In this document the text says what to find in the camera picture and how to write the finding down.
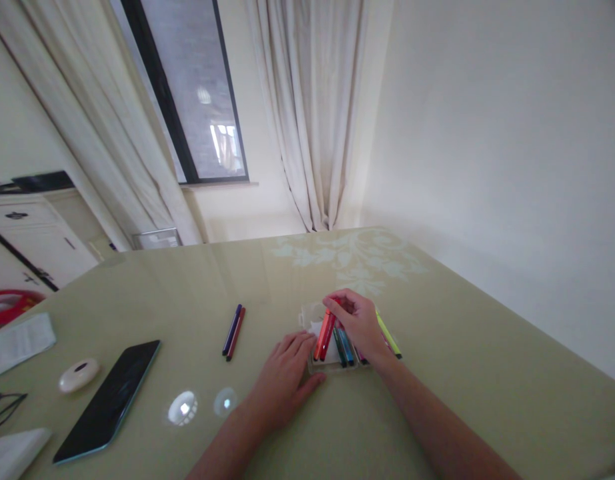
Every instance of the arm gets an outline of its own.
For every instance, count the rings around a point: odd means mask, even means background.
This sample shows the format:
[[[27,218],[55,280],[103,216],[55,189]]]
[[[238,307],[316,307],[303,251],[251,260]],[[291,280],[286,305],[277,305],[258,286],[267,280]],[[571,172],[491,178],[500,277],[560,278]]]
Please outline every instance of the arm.
[[[300,385],[305,359],[316,337],[297,332],[276,344],[252,392],[227,418],[186,480],[240,477],[261,442],[287,425],[308,397],[323,383],[323,373]]]
[[[338,305],[333,298],[338,298]],[[441,402],[386,347],[371,300],[349,289],[324,305],[344,324],[410,424],[434,471],[444,479],[520,479],[487,443]]]

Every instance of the window sill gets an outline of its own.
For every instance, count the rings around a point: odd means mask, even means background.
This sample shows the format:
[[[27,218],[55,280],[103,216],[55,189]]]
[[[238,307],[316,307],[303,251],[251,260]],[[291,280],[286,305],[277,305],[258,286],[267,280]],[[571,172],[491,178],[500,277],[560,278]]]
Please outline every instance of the window sill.
[[[258,187],[258,182],[251,181],[234,181],[234,182],[217,182],[217,183],[196,183],[194,185],[180,185],[181,190],[195,191],[205,189],[224,189],[224,188],[240,188],[240,187]]]

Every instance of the eyeglasses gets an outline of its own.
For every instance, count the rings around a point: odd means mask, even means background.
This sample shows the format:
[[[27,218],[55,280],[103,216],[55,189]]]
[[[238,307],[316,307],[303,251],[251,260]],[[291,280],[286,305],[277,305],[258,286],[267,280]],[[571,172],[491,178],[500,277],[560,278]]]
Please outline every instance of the eyeglasses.
[[[0,393],[0,402],[1,400],[3,400],[3,403],[7,403],[7,405],[4,406],[2,410],[0,410],[0,426],[9,420],[9,418],[12,416],[12,413],[14,413],[14,410],[18,408],[18,406],[23,402],[23,400],[25,400],[26,397],[26,393],[9,393],[6,395]]]

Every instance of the marker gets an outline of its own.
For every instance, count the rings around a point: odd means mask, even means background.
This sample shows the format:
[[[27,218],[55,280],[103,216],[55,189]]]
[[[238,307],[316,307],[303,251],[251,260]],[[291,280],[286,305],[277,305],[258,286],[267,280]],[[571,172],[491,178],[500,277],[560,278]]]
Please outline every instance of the marker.
[[[326,331],[326,336],[323,338],[323,347],[321,348],[321,361],[326,359],[326,353],[328,353],[328,347],[330,346],[330,339],[332,338],[332,332],[334,331],[334,321],[336,317],[332,312],[330,312],[330,320],[328,321],[328,330]]]
[[[348,334],[346,333],[346,330],[344,328],[341,328],[339,335],[341,335],[341,341],[343,342],[343,348],[346,351],[346,357],[348,358],[348,364],[352,366],[354,365],[354,356],[352,355],[352,349],[350,348],[350,340],[348,340]]]
[[[229,346],[232,344],[232,339],[234,338],[234,331],[236,330],[236,323],[239,321],[239,315],[241,314],[241,308],[243,305],[239,303],[239,306],[236,307],[236,312],[234,313],[234,319],[232,320],[232,325],[229,328],[229,333],[227,334],[227,339],[225,340],[225,345],[223,346],[223,356],[227,355],[229,351]]]
[[[323,349],[323,343],[326,338],[326,333],[328,332],[329,323],[332,322],[334,324],[334,320],[332,320],[332,312],[329,309],[326,309],[326,314],[323,317],[323,323],[321,324],[321,332],[319,333],[319,339],[316,341],[316,348],[314,349],[314,356],[312,357],[315,361],[321,359],[321,350]]]
[[[361,353],[361,351],[360,351],[359,349],[356,349],[356,353],[357,353],[357,355],[359,355],[359,360],[361,361],[361,363],[363,363],[363,365],[367,365],[368,363],[370,363],[370,362],[368,361],[368,359],[366,359],[366,358],[363,356],[363,353]]]
[[[239,319],[236,323],[236,330],[234,331],[234,338],[232,339],[232,344],[229,346],[229,351],[227,352],[227,357],[225,360],[230,361],[234,356],[234,349],[236,348],[236,339],[239,337],[239,332],[241,331],[241,325],[243,324],[243,317],[245,317],[245,307],[241,308],[241,313],[239,314]]]
[[[339,360],[341,362],[341,366],[343,368],[346,368],[348,366],[348,362],[346,361],[346,354],[343,350],[343,344],[341,343],[339,329],[336,327],[334,327],[334,341],[336,343],[336,350],[339,352]]]
[[[392,347],[390,347],[390,343],[388,342],[388,339],[386,339],[386,336],[383,334],[383,332],[381,332],[381,336],[383,337],[383,341],[386,343],[386,347],[392,352],[394,353],[394,350],[392,350]]]
[[[376,319],[379,321],[379,326],[381,327],[381,331],[383,332],[384,337],[390,343],[390,348],[394,352],[394,355],[396,355],[398,359],[403,358],[403,355],[401,355],[401,351],[399,350],[399,347],[396,345],[396,342],[390,335],[390,332],[388,331],[386,324],[383,323],[383,319],[381,318],[381,315],[379,315],[378,310],[376,310]]]

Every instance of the hand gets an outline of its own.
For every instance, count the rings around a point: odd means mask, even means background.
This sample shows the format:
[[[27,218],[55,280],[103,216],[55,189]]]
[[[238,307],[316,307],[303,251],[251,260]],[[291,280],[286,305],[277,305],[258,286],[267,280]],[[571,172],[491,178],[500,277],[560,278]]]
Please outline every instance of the hand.
[[[326,379],[324,373],[316,373],[299,385],[315,344],[316,337],[312,333],[290,333],[276,344],[265,362],[242,407],[261,422],[266,433],[285,427]]]
[[[333,299],[339,299],[341,305]],[[323,304],[343,323],[352,343],[370,363],[386,354],[392,356],[383,340],[372,300],[343,289],[330,293],[323,299]]]

